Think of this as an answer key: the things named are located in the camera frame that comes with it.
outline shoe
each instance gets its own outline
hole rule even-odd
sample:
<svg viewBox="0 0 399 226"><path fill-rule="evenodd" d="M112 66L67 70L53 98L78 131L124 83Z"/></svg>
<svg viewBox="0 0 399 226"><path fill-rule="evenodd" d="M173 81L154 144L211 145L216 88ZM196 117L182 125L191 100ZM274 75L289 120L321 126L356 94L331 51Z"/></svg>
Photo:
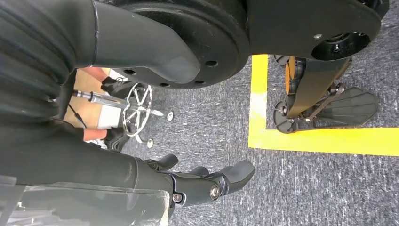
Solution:
<svg viewBox="0 0 399 226"><path fill-rule="evenodd" d="M126 135L123 128L111 128L107 132L111 134L107 134L107 137L104 139L105 145L109 150L120 153L130 137Z"/></svg>
<svg viewBox="0 0 399 226"><path fill-rule="evenodd" d="M131 81L123 81L121 77L117 78L112 83L105 83L101 86L101 89L107 92L109 95L121 99L125 99L130 89L134 86Z"/></svg>

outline cable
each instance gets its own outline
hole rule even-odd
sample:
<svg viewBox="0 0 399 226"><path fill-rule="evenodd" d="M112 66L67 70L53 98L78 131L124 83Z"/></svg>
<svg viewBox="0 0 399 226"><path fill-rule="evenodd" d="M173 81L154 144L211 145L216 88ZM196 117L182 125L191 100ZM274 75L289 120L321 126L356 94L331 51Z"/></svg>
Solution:
<svg viewBox="0 0 399 226"><path fill-rule="evenodd" d="M75 111L75 109L71 106L71 104L68 104L68 106L69 106L70 109L73 111L73 113L74 113L76 119L77 119L80 123L82 123L82 125L83 125L83 126L85 127L85 129L86 129L87 126L86 126L86 124L83 122L83 119L82 119L82 117L79 115L79 113L77 113L77 112Z"/></svg>

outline yellow line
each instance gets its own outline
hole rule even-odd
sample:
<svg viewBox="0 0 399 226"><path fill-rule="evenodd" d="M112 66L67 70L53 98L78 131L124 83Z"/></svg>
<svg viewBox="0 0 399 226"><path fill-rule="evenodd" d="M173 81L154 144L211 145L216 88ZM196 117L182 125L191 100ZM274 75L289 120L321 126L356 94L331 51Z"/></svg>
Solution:
<svg viewBox="0 0 399 226"><path fill-rule="evenodd" d="M265 129L267 64L267 55L252 57L249 147L399 156L399 128L317 129L293 134L283 134L275 129Z"/></svg>

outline floor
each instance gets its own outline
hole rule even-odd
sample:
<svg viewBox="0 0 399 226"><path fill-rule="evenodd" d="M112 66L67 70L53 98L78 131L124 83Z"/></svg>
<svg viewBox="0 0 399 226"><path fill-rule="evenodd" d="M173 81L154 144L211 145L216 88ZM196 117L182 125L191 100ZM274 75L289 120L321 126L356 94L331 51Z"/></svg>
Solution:
<svg viewBox="0 0 399 226"><path fill-rule="evenodd" d="M354 57L341 78L348 87L377 94L380 112L367 127L399 127L399 1L390 2L378 39ZM271 105L283 97L283 74L270 60ZM173 153L180 159L176 171L196 166L215 171L243 159L257 169L242 191L212 204L178 208L170 225L399 225L399 158L248 148L250 76L251 59L214 86L154 88L154 108L173 110L175 118L152 117L142 137L153 138L153 148L131 139L124 153L142 159ZM326 145L339 146L339 141Z"/></svg>

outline orange component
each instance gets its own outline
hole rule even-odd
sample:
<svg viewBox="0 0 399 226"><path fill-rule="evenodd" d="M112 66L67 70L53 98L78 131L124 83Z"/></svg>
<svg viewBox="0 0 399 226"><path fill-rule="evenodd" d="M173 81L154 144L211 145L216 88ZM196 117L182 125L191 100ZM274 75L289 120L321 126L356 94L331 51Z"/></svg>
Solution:
<svg viewBox="0 0 399 226"><path fill-rule="evenodd" d="M286 91L289 93L289 82L295 77L295 57L291 56L286 64Z"/></svg>

